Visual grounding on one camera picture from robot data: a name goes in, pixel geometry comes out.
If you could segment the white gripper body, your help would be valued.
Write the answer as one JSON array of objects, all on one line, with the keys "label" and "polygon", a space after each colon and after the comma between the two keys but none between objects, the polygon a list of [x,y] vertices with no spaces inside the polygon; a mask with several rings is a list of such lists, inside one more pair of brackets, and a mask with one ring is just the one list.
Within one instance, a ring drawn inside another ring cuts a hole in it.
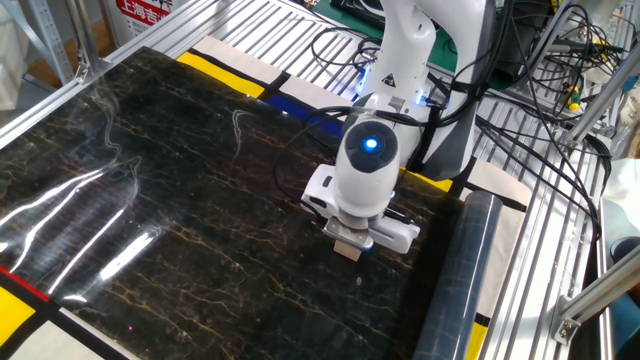
[{"label": "white gripper body", "polygon": [[334,250],[341,254],[360,254],[370,251],[375,244],[400,254],[406,254],[420,228],[403,214],[385,209],[369,218],[357,218],[344,213],[338,206],[335,167],[319,165],[302,195],[309,212],[316,211],[326,220],[322,232],[334,239]]}]

